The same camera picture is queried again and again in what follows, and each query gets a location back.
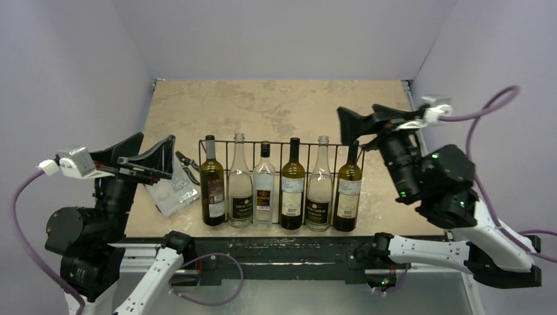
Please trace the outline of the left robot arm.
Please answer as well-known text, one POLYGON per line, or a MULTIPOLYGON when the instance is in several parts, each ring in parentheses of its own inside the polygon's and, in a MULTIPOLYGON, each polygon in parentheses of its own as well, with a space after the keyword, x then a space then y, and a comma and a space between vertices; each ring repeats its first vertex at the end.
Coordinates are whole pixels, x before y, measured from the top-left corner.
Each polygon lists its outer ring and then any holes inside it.
POLYGON ((56 166, 66 177, 93 179, 93 207, 63 207, 46 225, 46 250, 61 256, 60 277, 75 291, 73 314, 146 314, 180 268, 195 262, 194 239, 181 232, 166 234, 141 281, 118 307, 112 306, 125 249, 118 242, 125 228, 137 186, 170 179, 175 137, 169 135, 141 152, 144 135, 136 133, 101 151, 73 146, 56 154, 56 166))

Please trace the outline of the clear bottle black cap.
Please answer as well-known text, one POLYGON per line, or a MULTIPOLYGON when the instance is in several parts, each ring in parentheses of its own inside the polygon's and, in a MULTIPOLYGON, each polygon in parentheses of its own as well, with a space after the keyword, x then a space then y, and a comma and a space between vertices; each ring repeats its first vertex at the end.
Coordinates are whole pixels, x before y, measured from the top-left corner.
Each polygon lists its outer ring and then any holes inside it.
POLYGON ((261 142, 260 161, 254 167, 254 224, 270 227, 273 224, 275 200, 275 166, 271 163, 271 143, 261 142))

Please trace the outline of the dark bottle silver neck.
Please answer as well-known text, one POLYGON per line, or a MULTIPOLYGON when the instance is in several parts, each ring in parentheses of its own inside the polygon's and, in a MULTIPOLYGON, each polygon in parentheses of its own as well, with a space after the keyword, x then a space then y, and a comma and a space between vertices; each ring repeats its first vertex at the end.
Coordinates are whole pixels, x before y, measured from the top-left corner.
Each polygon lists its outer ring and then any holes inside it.
POLYGON ((206 160, 201 165, 202 220, 208 226, 218 226, 225 221, 225 183, 222 164, 217 161, 215 137, 205 137, 206 160))

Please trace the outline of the clear bottle black label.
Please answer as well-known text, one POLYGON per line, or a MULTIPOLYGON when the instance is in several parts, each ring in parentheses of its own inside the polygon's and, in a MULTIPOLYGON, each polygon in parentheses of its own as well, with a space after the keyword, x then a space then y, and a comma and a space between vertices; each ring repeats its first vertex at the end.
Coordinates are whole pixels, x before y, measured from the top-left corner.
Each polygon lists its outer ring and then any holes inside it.
POLYGON ((317 159, 309 177, 305 200, 305 224, 314 232, 330 227, 332 208, 332 175, 329 166, 329 137, 320 136, 317 159))

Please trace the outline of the green bottle white label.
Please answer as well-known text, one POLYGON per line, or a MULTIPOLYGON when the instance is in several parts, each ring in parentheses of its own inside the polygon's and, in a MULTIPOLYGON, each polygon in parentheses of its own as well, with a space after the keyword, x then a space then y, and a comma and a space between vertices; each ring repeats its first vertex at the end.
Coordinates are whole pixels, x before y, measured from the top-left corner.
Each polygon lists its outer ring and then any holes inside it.
POLYGON ((300 163, 300 139, 290 139, 290 155, 281 169, 280 181, 280 225, 287 230, 296 230, 302 224, 302 201, 305 169, 300 163))

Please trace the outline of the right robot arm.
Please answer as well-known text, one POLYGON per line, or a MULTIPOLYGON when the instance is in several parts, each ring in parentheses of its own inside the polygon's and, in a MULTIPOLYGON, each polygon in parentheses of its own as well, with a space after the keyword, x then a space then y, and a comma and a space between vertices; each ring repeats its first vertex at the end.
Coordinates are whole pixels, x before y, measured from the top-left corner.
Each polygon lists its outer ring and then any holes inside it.
POLYGON ((372 109, 366 116, 337 109, 342 143, 355 144, 359 137, 372 135, 363 149, 379 151, 397 201, 415 204, 419 215, 458 240, 416 240, 381 232, 356 250, 355 257, 378 267, 421 263, 450 268, 498 289, 541 286, 542 272, 533 261, 541 250, 540 239, 522 236, 491 216, 487 202, 473 189, 476 167, 465 153, 448 144, 422 155, 411 143, 417 130, 439 123, 451 107, 423 104, 406 112, 375 104, 372 109))

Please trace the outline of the clear tall bottle dark label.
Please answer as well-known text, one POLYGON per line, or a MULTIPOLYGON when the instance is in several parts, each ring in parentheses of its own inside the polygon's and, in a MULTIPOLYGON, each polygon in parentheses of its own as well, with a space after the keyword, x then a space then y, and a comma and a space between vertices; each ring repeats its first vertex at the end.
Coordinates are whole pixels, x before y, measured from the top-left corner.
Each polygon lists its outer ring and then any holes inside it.
POLYGON ((245 155, 245 136, 234 135, 234 156, 228 176, 229 223, 233 228, 245 228, 252 222, 253 183, 245 155))

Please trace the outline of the dark green wine bottle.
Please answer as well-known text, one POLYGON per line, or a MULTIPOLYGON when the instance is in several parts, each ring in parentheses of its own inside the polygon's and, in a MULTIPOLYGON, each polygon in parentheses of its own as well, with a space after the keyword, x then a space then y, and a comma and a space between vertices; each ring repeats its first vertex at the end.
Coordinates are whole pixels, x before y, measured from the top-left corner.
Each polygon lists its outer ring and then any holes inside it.
POLYGON ((361 194, 363 172, 357 165, 359 141, 349 145, 346 163, 338 171, 333 227, 341 232, 353 231, 361 194))

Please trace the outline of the black wire wine rack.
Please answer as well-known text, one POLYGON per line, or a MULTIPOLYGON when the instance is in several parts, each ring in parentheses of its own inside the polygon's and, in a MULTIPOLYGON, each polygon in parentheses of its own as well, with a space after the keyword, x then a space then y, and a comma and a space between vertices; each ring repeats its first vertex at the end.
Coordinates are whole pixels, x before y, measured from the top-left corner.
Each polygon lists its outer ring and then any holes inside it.
POLYGON ((300 162, 300 139, 291 138, 287 161, 275 165, 271 161, 272 142, 262 141, 259 163, 247 166, 244 136, 236 134, 233 161, 222 166, 216 159, 217 140, 208 135, 200 143, 206 160, 201 165, 200 182, 203 220, 208 225, 228 222, 234 228, 250 224, 269 227, 273 216, 287 230, 307 224, 310 230, 323 232, 336 219, 351 218, 357 208, 341 208, 341 203, 357 200, 361 187, 361 169, 357 161, 359 144, 348 146, 346 163, 338 174, 328 164, 328 137, 318 143, 317 160, 308 175, 300 162))

